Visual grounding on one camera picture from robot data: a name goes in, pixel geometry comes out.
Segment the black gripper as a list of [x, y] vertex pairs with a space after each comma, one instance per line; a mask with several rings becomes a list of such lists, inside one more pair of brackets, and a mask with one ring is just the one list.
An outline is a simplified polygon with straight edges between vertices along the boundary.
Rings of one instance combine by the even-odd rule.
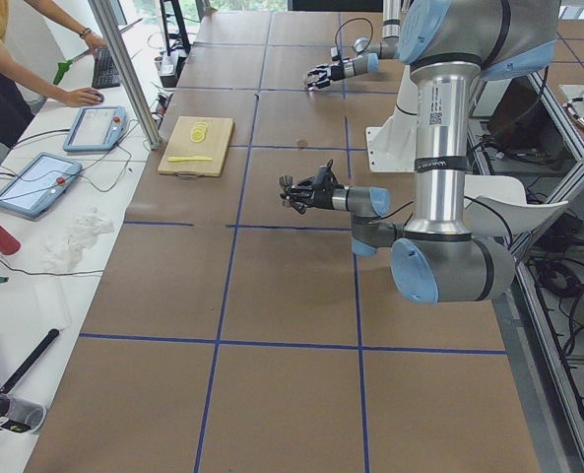
[[314, 177], [308, 177], [293, 182], [291, 194], [280, 195], [282, 205], [294, 209], [300, 215], [304, 215], [312, 207], [334, 210], [333, 196], [336, 185], [330, 180], [320, 183], [314, 182], [314, 180]]
[[318, 90], [330, 86], [330, 82], [338, 82], [345, 79], [345, 68], [340, 63], [320, 64], [309, 70], [304, 76], [304, 86], [306, 78], [314, 78], [319, 81]]

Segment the person hand on mouse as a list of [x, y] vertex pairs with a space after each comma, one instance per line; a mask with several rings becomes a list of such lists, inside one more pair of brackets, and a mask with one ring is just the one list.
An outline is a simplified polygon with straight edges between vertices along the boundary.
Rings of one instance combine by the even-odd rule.
[[67, 91], [64, 94], [63, 102], [71, 107], [94, 106], [101, 104], [102, 102], [99, 102], [94, 96], [94, 92], [98, 92], [98, 90], [94, 88], [82, 88]]

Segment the person forearm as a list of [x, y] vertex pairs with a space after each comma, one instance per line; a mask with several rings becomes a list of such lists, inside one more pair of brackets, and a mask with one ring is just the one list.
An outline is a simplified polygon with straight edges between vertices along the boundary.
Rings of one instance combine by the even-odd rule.
[[34, 72], [18, 63], [4, 44], [0, 44], [0, 73], [6, 78], [49, 99], [67, 104], [69, 93], [47, 83]]

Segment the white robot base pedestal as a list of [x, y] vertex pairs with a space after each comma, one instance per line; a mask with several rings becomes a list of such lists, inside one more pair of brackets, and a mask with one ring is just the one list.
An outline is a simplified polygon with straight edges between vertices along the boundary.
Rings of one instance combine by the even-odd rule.
[[416, 158], [418, 88], [406, 65], [396, 105], [381, 127], [366, 128], [371, 172], [413, 172]]

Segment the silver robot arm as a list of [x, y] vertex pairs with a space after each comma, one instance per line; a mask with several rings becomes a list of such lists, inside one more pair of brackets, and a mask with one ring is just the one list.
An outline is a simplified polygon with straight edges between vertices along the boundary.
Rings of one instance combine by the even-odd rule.
[[501, 244], [473, 236], [463, 220], [471, 89], [479, 79], [546, 68], [558, 11], [555, 1], [386, 2], [382, 51], [410, 67], [418, 92], [412, 219], [390, 223], [386, 189], [341, 184], [327, 165], [302, 181], [282, 176], [284, 204], [300, 213], [350, 213], [353, 252], [389, 248], [395, 285], [411, 302], [498, 297], [514, 278], [513, 257]]
[[[380, 60], [397, 59], [401, 37], [402, 17], [406, 15], [412, 1], [384, 1], [382, 7], [382, 37], [373, 41], [374, 28], [370, 20], [355, 17], [345, 21], [335, 32], [334, 45], [330, 48], [330, 63], [314, 66], [304, 79], [304, 86], [309, 92], [329, 87], [332, 83], [345, 79], [374, 73], [379, 68]], [[346, 57], [338, 43], [340, 30], [348, 23], [366, 21], [370, 26], [370, 37], [359, 37], [352, 46], [354, 55]]]

